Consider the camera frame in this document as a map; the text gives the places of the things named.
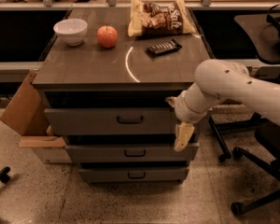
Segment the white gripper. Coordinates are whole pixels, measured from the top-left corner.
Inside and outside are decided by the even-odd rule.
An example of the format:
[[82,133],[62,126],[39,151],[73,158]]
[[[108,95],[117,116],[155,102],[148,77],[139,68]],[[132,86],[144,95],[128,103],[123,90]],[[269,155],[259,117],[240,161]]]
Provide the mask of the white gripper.
[[177,98],[170,96],[165,101],[175,108],[176,117],[182,121],[175,126],[175,151],[179,152],[186,148],[194,133],[191,123],[198,123],[206,116],[209,97],[201,91],[182,91]]

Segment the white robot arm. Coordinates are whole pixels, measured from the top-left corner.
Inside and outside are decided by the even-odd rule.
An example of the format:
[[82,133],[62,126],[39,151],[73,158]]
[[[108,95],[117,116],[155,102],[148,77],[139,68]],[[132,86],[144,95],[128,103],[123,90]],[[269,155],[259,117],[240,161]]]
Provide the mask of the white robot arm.
[[198,65],[188,89],[166,99],[180,121],[175,126],[175,150],[185,149],[194,125],[226,100],[239,102],[280,126],[280,84],[251,77],[241,63],[210,59]]

